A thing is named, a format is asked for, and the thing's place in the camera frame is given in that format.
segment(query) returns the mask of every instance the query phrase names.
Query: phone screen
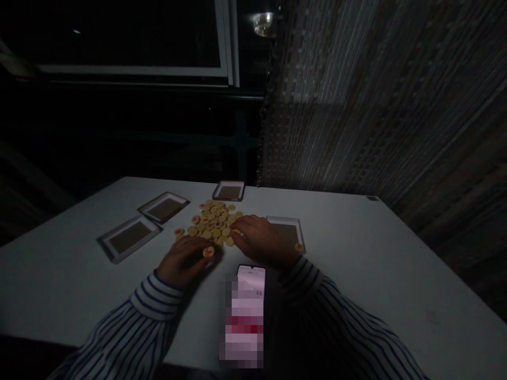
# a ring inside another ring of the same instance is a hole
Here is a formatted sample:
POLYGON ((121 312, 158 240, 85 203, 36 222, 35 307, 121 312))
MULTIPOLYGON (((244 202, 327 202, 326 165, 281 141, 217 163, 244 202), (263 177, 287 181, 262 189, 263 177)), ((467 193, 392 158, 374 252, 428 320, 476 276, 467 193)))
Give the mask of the phone screen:
POLYGON ((265 278, 264 268, 238 267, 220 355, 229 368, 263 368, 265 278))
POLYGON ((237 273, 239 280, 249 283, 264 302, 264 284, 266 281, 266 269, 261 267, 250 267, 248 265, 240 265, 237 273))

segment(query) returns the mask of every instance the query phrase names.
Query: shirt sleeve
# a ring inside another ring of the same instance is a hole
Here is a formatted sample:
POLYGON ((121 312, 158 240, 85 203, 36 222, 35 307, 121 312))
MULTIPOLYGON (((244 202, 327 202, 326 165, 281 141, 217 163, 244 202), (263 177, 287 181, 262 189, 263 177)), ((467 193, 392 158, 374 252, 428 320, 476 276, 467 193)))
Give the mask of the shirt sleeve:
POLYGON ((301 332, 318 359, 346 369, 353 378, 427 379, 400 338, 342 295, 306 258, 300 256, 279 281, 299 311, 301 332))
POLYGON ((182 296, 153 271, 49 379, 151 378, 167 353, 169 325, 182 296))

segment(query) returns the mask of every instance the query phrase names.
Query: shirt cuff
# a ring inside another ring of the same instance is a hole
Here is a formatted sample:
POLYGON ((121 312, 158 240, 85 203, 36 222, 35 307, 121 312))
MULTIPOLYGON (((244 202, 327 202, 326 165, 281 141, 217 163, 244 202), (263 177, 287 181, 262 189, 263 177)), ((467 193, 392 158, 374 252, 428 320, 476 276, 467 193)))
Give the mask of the shirt cuff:
POLYGON ((324 275, 307 258, 299 257, 293 268, 278 281, 293 303, 302 303, 321 285, 324 275))
POLYGON ((130 295, 130 302, 142 315, 167 321, 176 314, 183 293, 167 285, 153 271, 130 295))

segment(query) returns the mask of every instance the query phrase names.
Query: white table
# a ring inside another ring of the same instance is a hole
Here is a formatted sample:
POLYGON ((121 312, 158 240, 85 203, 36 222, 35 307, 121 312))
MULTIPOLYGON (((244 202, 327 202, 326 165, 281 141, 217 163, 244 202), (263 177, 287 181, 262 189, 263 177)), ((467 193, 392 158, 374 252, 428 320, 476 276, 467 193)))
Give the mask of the white table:
MULTIPOLYGON (((155 268, 215 184, 126 177, 0 250, 0 333, 81 345, 155 268), (165 191, 191 204, 119 265, 96 238, 165 191)), ((507 325, 382 202, 247 187, 244 214, 298 217, 307 257, 382 318, 432 379, 505 378, 507 325)), ((218 368, 219 281, 249 261, 234 247, 201 283, 165 362, 218 368)), ((266 298, 272 278, 268 278, 266 298)))

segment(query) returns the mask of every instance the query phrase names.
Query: person's right hand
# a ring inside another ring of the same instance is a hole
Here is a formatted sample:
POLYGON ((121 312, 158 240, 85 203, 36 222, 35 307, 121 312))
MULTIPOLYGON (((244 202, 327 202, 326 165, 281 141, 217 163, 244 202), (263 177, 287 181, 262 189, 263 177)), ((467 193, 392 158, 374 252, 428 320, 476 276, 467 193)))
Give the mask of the person's right hand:
POLYGON ((299 253, 281 239, 266 218, 243 216, 231 224, 231 229, 243 233, 241 236, 231 232, 235 245, 246 257, 261 265, 285 272, 299 259, 299 253))

